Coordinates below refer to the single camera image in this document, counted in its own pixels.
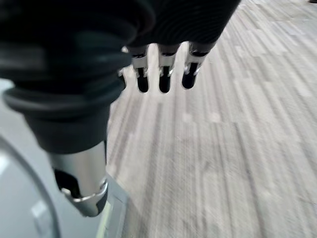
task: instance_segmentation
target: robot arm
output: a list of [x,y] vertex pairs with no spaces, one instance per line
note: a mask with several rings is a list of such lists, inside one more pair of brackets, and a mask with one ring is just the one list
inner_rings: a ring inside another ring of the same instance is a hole
[[106,203],[106,124],[125,87],[120,70],[132,59],[146,92],[147,45],[157,43],[167,93],[179,44],[190,41],[182,84],[193,87],[239,0],[2,2],[0,77],[15,85],[3,99],[49,154],[61,192],[93,217]]

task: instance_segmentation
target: floor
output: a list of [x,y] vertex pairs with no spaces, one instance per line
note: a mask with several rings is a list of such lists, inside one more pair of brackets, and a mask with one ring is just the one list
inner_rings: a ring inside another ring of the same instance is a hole
[[317,4],[242,0],[191,90],[128,86],[108,172],[129,193],[124,238],[317,238]]

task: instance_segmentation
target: gray carpet floor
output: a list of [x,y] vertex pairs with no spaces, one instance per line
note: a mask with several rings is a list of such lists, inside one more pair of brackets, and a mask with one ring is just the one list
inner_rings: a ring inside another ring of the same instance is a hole
[[317,4],[242,0],[191,90],[127,88],[108,172],[128,192],[124,238],[317,238]]

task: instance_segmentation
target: robotic hand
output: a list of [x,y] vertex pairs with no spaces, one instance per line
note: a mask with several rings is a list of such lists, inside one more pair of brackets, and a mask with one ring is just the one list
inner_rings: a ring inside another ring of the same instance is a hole
[[167,93],[178,47],[189,41],[182,85],[192,88],[239,1],[2,1],[0,77],[15,85],[4,101],[24,115],[60,191],[84,216],[106,203],[106,124],[125,87],[122,68],[132,61],[147,92],[147,48],[157,43]]

